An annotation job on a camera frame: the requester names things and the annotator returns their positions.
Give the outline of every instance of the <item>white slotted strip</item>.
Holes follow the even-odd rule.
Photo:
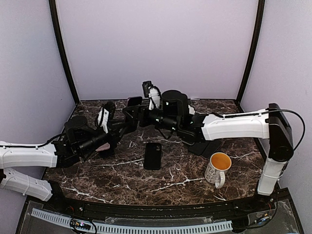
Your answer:
[[[69,223],[71,218],[69,216],[53,214],[48,211],[35,208],[33,208],[31,216],[65,228],[70,228]],[[109,225],[97,222],[93,223],[97,227],[98,234],[210,234],[232,230],[231,221],[184,227],[130,227]],[[95,233],[93,225],[91,225],[89,233]]]

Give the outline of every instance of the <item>white wall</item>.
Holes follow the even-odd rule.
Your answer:
[[[257,0],[58,1],[63,39],[80,99],[161,90],[236,98]]]
[[[270,102],[297,111],[305,120],[305,139],[280,181],[294,199],[303,227],[312,230],[312,4],[311,1],[267,1],[250,80],[242,101],[245,111]],[[286,114],[294,144],[302,133],[296,116]]]
[[[61,132],[74,108],[48,0],[0,1],[0,139],[38,143]],[[43,168],[18,169],[40,178]],[[0,190],[0,233],[14,234],[25,201]]]

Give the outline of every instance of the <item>white mug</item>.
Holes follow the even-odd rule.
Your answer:
[[[225,174],[232,165],[231,158],[225,153],[214,153],[209,160],[205,172],[205,178],[209,183],[215,184],[217,189],[221,189],[225,182]]]

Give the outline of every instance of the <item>dark marble surface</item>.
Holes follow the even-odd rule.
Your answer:
[[[74,116],[84,115],[90,126],[102,103],[83,101]],[[115,101],[116,118],[121,118],[125,100]],[[192,100],[197,112],[236,113],[231,100]],[[145,144],[162,144],[159,171],[143,169]],[[232,158],[232,167],[222,189],[208,183],[204,173],[208,160],[188,152],[178,137],[165,140],[152,126],[125,135],[115,155],[102,159],[96,153],[84,163],[66,169],[46,170],[44,179],[60,183],[67,197],[124,205],[190,205],[252,196],[264,162],[252,138],[223,139],[218,150]]]

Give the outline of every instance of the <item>black frame post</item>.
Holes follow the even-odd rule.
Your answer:
[[[78,93],[77,93],[77,90],[76,90],[76,87],[74,84],[72,74],[70,72],[70,68],[69,68],[69,64],[68,64],[68,60],[67,60],[67,56],[66,56],[66,52],[65,52],[63,38],[62,38],[60,26],[59,26],[59,17],[58,17],[57,5],[56,5],[55,0],[49,0],[49,4],[50,4],[50,12],[51,12],[51,18],[52,18],[55,38],[56,38],[57,44],[58,44],[58,51],[59,51],[60,59],[61,59],[62,64],[63,64],[66,79],[67,79],[70,91],[72,93],[74,102],[77,105],[80,102],[80,100],[78,97]]]
[[[258,10],[257,10],[257,15],[256,15],[254,30],[253,30],[253,39],[250,45],[250,50],[248,54],[248,59],[247,59],[243,79],[240,84],[239,91],[236,97],[236,102],[238,104],[240,104],[243,99],[244,92],[246,90],[246,86],[248,82],[248,78],[250,76],[250,71],[253,66],[254,56],[255,56],[255,52],[256,52],[257,44],[259,40],[259,35],[260,35],[261,23],[262,23],[263,12],[264,12],[264,4],[265,4],[265,0],[258,1]]]

